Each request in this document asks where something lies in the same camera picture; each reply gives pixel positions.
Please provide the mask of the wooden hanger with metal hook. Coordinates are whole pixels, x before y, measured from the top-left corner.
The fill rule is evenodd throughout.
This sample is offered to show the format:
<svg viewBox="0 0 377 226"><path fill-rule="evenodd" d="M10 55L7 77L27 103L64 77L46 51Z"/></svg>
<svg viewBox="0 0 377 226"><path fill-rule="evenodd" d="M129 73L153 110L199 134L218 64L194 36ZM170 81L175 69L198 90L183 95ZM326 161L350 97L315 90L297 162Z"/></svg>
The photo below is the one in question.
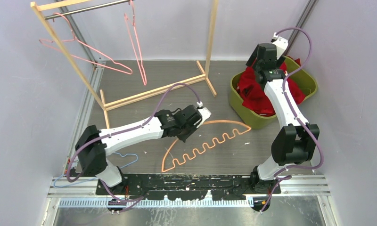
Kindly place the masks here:
<svg viewBox="0 0 377 226"><path fill-rule="evenodd" d="M165 154L164 154L164 156L162 158L162 162L161 162L161 173L169 172L169 171L175 169L178 165L179 166L184 165L184 164L187 163L187 161L191 161L191 160L197 158L198 155L204 154L206 151L215 148L217 145L223 144L227 140L232 140L235 137L243 135L243 134L252 130L252 127L244 124L243 122L239 122L239 121L212 120L212 121L206 121L206 122L203 123L203 125L210 125L210 124L235 124L235 125L239 125L239 126L245 128L245 130L239 131L237 128L234 128L234 129L232 129L231 134L229 134L227 132L222 133L220 139L218 137L213 137L211 139L210 143L209 142L202 143L201 148L193 148L190 153L183 153L181 160L179 158L172 157L172 160L171 160L172 166L170 168L166 168L165 167L166 158L171 153L172 148L178 143L178 141L180 141L179 139L175 139L170 144L170 146L168 148L166 148Z"/></svg>

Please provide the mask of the pink hanger with poppy skirt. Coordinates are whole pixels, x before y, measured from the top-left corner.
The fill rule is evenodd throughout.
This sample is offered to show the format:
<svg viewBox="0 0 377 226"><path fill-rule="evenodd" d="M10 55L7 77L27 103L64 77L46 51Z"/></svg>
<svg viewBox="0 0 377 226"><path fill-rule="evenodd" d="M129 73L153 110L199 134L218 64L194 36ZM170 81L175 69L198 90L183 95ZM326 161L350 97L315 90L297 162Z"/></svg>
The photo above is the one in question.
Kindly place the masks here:
<svg viewBox="0 0 377 226"><path fill-rule="evenodd" d="M147 75L143 64L143 57L139 42L139 37L136 29L136 21L135 21L135 7L132 0L128 1L128 5L131 7L131 17L127 15L127 13L124 13L124 21L127 28L127 32L131 41L131 46L133 49L133 53L138 65L139 73L143 82L143 85L146 86L147 81Z"/></svg>

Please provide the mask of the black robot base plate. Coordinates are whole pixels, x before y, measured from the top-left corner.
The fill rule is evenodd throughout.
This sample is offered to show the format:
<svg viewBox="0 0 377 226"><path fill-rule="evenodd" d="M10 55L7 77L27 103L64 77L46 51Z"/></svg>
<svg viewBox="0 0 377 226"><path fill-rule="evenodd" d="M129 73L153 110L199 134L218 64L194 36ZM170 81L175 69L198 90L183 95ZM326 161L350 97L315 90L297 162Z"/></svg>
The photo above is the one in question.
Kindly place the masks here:
<svg viewBox="0 0 377 226"><path fill-rule="evenodd" d="M215 174L124 174L122 183L110 189L113 195L144 197L159 201L203 200L210 194L214 201L244 200L247 195L280 193L277 180L262 181L250 175Z"/></svg>

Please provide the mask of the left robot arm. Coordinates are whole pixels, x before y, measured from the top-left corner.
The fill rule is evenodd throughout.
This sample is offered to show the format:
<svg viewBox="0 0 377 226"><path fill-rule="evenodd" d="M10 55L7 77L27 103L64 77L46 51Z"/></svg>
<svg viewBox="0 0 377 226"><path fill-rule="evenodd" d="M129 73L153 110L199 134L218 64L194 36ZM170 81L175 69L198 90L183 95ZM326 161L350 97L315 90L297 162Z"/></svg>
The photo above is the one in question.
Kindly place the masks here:
<svg viewBox="0 0 377 226"><path fill-rule="evenodd" d="M114 194L121 194L125 191L126 181L121 170L107 159L108 156L147 140L176 137L186 142L210 116L211 112L206 107L189 105L175 111L160 110L142 121L116 128L88 126L75 145L82 169L79 176L97 177Z"/></svg>

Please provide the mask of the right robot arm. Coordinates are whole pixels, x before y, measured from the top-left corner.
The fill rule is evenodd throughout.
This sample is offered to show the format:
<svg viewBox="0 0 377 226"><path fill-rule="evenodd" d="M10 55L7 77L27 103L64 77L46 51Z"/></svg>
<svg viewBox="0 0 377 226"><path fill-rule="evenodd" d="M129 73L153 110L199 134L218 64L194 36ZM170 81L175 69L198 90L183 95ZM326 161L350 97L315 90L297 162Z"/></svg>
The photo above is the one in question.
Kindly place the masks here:
<svg viewBox="0 0 377 226"><path fill-rule="evenodd" d="M270 100L281 127L271 145L271 156L251 173L250 187L258 194L276 184L282 171L311 160L320 132L302 115L291 95L287 76L280 69L285 59L278 55L279 47L277 42L258 44L246 64L253 68L255 80Z"/></svg>

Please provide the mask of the red garment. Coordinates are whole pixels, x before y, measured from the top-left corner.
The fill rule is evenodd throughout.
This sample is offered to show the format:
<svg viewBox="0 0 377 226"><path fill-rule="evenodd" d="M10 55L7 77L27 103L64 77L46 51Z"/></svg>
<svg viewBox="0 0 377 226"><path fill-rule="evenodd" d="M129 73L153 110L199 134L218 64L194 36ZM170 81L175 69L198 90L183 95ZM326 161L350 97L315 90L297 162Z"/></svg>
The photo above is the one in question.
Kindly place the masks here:
<svg viewBox="0 0 377 226"><path fill-rule="evenodd" d="M289 78L288 86L295 103L298 105L304 101L306 95L300 90L297 83ZM241 75L236 88L237 93L243 99L242 105L260 116L273 116L275 111L273 106L265 95L259 83L255 80L254 69L247 66Z"/></svg>

